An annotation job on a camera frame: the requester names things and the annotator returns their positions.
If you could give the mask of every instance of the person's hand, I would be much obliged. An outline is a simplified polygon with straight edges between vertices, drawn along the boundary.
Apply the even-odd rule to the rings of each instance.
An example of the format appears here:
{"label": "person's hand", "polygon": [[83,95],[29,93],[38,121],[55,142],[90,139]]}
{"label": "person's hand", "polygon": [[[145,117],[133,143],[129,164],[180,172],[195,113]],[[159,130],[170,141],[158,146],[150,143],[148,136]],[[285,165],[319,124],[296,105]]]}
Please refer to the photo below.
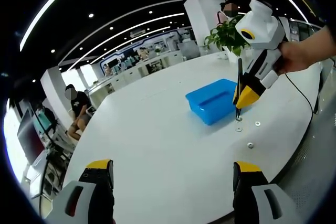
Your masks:
{"label": "person's hand", "polygon": [[283,42],[279,49],[284,58],[283,64],[277,70],[279,74],[304,70],[313,63],[299,42]]}

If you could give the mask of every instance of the computer monitor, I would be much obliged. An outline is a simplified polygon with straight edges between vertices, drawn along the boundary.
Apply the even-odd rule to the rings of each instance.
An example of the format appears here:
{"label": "computer monitor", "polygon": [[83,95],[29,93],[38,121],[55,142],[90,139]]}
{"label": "computer monitor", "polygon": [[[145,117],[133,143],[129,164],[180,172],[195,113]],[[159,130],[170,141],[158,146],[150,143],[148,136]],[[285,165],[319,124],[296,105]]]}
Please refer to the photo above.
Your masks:
{"label": "computer monitor", "polygon": [[25,152],[29,164],[32,164],[38,155],[45,149],[33,123],[33,118],[30,116],[29,109],[22,117],[21,124],[17,131],[17,138]]}

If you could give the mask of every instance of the white and yellow device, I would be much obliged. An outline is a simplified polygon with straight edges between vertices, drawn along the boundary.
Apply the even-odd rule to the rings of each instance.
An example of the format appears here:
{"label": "white and yellow device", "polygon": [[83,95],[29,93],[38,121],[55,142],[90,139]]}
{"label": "white and yellow device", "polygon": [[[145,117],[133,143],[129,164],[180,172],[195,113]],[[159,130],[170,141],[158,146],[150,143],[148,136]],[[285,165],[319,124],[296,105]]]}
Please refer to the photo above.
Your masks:
{"label": "white and yellow device", "polygon": [[253,57],[240,80],[241,94],[234,102],[238,109],[256,102],[278,79],[275,64],[281,57],[278,46],[285,37],[285,30],[272,16],[271,8],[257,0],[251,0],[250,7],[251,11],[236,24],[238,33],[253,48]]}

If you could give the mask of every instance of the blue plastic box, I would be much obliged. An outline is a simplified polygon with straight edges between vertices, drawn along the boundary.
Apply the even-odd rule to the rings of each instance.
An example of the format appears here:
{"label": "blue plastic box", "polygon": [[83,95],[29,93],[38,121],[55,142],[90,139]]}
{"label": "blue plastic box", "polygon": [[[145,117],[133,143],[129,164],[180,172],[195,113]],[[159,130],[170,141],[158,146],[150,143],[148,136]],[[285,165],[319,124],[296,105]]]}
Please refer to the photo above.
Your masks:
{"label": "blue plastic box", "polygon": [[232,104],[237,83],[221,79],[197,89],[185,97],[190,109],[198,115],[205,124],[212,125],[226,115],[235,111]]}

